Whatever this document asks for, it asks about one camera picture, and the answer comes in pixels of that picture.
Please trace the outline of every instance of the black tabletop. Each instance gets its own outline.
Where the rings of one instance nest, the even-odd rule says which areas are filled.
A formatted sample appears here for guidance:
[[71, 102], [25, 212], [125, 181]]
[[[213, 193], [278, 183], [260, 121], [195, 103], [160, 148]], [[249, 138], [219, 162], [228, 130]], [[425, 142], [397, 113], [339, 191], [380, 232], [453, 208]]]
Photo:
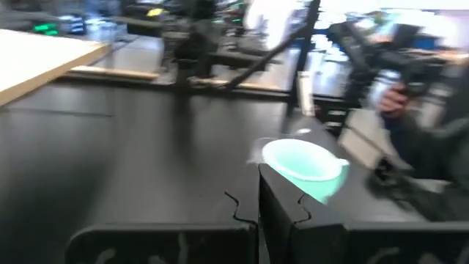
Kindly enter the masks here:
[[90, 224], [216, 221], [251, 144], [278, 134], [283, 111], [67, 83], [11, 103], [0, 111], [0, 262], [60, 263]]

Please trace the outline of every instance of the metal pole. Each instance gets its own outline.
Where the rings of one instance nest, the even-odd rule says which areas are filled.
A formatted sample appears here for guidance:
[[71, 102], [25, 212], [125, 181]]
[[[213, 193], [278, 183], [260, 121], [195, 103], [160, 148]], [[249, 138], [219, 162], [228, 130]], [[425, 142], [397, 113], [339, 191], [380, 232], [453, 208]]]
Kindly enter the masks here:
[[297, 84], [298, 73], [305, 70], [308, 53], [311, 50], [311, 37], [313, 36], [314, 25], [316, 24], [317, 18], [319, 16], [320, 5], [321, 0], [312, 0], [312, 3], [309, 5], [308, 15], [306, 16], [306, 30], [304, 32], [300, 55], [298, 56], [298, 61], [290, 88], [290, 103], [294, 103], [297, 106], [300, 104]]

